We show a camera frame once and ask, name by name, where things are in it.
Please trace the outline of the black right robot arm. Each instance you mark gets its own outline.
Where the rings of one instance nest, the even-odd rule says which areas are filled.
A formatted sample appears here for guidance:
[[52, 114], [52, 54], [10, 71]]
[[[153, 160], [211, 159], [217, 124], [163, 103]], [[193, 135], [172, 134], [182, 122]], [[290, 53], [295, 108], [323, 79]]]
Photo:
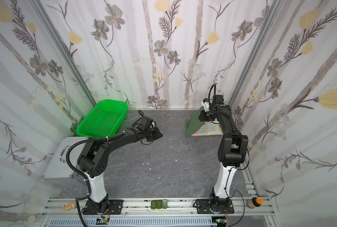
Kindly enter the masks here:
[[230, 188], [235, 173], [244, 163], [248, 137], [242, 135], [232, 118], [231, 107], [224, 104], [222, 95], [203, 100], [204, 110], [200, 112], [199, 120], [211, 122], [217, 120], [222, 131], [222, 139], [218, 148], [218, 160], [221, 164], [218, 180], [209, 196], [209, 208], [213, 213], [229, 211], [231, 199]]

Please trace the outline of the dark green skirt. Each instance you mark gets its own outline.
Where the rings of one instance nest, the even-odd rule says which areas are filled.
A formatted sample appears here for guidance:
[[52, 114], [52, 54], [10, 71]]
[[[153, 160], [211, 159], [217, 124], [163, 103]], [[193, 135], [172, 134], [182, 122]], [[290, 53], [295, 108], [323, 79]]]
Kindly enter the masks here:
[[199, 110], [194, 111], [190, 119], [186, 120], [186, 132], [185, 137], [188, 138], [195, 134], [204, 124], [204, 121], [200, 120], [201, 112], [204, 110], [203, 107], [201, 107]]

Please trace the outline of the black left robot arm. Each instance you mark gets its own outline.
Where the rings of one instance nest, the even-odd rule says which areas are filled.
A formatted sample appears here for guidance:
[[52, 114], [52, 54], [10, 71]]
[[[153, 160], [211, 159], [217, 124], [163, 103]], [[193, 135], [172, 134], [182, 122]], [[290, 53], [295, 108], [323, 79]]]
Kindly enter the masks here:
[[109, 155], [128, 144], [146, 140], [150, 145], [162, 138], [156, 122], [147, 116], [141, 116], [122, 133], [107, 138], [91, 138], [86, 142], [77, 164], [87, 180], [89, 196], [82, 209], [84, 215], [107, 213], [111, 205], [104, 184], [104, 172], [108, 166]]

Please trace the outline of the floral pastel skirt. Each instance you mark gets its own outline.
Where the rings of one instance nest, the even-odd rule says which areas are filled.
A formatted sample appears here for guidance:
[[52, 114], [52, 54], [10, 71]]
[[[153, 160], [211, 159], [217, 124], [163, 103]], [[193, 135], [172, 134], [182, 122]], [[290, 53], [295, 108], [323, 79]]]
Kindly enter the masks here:
[[214, 136], [223, 135], [219, 124], [206, 122], [192, 136]]

